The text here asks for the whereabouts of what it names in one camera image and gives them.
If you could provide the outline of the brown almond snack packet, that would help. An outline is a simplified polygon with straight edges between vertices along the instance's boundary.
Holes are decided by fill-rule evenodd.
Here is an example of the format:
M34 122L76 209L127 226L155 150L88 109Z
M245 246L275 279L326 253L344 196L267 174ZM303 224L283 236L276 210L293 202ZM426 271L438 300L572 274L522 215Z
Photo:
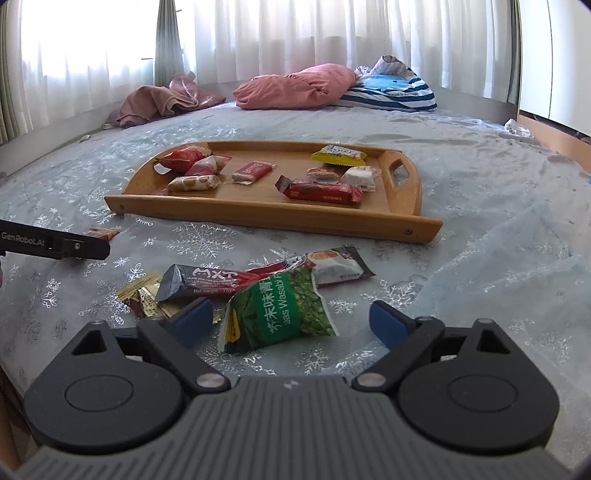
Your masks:
M92 227L86 232L86 235L110 242L119 233L120 231L118 229Z

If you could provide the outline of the red biscuit packet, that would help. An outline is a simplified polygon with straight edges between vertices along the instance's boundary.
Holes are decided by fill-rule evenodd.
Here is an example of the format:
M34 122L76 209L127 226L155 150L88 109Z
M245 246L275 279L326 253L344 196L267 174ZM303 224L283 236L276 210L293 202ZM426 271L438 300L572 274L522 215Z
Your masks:
M276 165L272 163L252 161L233 172L230 179L235 184L249 186L273 172L274 168Z

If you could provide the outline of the yellow Ameria snack packet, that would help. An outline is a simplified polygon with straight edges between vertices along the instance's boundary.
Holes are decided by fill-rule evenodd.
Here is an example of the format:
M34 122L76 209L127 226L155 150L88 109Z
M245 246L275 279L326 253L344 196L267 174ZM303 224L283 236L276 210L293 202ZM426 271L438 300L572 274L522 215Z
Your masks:
M339 145L325 145L311 154L311 160L346 167L366 166L366 158L365 152Z

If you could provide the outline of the dark red chocolate bar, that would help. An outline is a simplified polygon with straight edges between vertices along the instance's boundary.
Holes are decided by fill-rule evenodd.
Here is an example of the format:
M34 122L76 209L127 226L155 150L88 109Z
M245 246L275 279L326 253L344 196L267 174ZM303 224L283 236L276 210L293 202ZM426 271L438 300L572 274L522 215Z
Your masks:
M273 274L309 265L303 257L243 271L174 264L163 274L155 300L164 302L199 297L228 297Z

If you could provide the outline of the gold foil packet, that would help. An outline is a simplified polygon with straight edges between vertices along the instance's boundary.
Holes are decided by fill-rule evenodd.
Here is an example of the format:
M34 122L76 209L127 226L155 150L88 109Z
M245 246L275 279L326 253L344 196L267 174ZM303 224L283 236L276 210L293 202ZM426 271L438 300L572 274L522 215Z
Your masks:
M198 299L197 289L183 275L163 275L156 272L138 277L116 292L118 301L127 306L137 318L179 323L183 309Z

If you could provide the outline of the white coffee sachet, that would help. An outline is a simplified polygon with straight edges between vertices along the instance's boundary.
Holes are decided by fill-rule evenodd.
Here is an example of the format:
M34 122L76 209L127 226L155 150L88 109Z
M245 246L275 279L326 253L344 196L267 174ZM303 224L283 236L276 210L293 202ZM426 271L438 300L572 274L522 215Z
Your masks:
M315 284L322 287L368 279L375 275L353 246L315 251L308 253L305 258L314 271Z

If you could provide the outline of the green wasabi peas packet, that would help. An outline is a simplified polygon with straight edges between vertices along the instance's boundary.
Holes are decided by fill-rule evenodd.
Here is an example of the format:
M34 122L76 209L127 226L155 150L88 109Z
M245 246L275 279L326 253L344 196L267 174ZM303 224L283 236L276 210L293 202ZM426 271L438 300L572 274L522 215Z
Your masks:
M280 271L233 295L224 311L218 351L243 354L338 329L308 266Z

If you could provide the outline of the beige cookie packet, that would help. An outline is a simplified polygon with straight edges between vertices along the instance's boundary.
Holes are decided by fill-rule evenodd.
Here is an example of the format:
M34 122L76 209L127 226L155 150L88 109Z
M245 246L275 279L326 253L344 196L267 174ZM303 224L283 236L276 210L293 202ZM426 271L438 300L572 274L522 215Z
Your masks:
M195 192L215 190L221 185L217 175L179 176L174 178L166 187L171 192Z

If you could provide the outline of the long red wafer bar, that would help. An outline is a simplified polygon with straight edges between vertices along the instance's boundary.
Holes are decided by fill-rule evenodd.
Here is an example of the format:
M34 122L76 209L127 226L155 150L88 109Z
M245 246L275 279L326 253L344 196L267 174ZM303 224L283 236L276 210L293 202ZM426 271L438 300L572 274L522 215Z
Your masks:
M324 202L338 205L360 205L363 192L360 188L346 183L319 183L308 179L288 179L280 176L276 190L291 200Z

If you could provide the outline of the white pink candy packet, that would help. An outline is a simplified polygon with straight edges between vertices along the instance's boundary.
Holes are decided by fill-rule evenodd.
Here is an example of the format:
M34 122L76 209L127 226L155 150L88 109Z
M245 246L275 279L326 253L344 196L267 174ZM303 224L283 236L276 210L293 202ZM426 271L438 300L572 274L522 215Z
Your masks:
M363 192L375 192L377 179L382 171L372 166L351 167L342 174L341 182L359 188Z

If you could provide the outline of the red snack bag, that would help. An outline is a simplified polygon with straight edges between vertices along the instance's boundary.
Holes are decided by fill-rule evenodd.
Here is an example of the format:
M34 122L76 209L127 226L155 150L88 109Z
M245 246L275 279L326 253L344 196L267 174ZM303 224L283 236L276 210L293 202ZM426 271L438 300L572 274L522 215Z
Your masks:
M211 150L200 145L175 147L156 156L156 162L177 174L186 173L194 163L211 155Z

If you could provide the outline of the red white snack packet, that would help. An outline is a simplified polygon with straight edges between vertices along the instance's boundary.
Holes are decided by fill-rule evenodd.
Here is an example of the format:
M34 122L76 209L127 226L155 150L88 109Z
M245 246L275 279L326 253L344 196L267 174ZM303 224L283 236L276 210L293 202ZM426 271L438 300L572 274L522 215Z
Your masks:
M210 155L197 160L186 172L185 176L217 175L231 160L231 156Z

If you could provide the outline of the small red candy packet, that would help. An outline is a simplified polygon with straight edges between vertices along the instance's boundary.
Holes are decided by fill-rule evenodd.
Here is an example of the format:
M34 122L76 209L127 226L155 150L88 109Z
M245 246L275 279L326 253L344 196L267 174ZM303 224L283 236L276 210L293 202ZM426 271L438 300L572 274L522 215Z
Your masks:
M308 179L319 183L338 183L341 177L334 170L312 167L307 171Z

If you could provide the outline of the crumpled clear plastic wrap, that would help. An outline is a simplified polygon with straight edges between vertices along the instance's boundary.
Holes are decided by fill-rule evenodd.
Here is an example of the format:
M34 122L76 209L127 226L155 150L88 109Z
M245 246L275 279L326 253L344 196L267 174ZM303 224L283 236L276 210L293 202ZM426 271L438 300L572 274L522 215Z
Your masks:
M509 119L504 125L505 131L512 136L519 137L522 139L533 139L534 135L531 131L518 123L515 119Z

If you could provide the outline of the wooden bed frame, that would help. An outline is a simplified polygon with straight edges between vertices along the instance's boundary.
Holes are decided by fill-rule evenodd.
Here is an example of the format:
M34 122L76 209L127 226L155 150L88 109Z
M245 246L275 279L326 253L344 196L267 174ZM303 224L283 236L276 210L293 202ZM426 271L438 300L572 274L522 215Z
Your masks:
M517 115L517 121L526 127L544 147L576 161L586 172L591 172L589 142L557 128L554 124L540 121L527 112L520 112Z

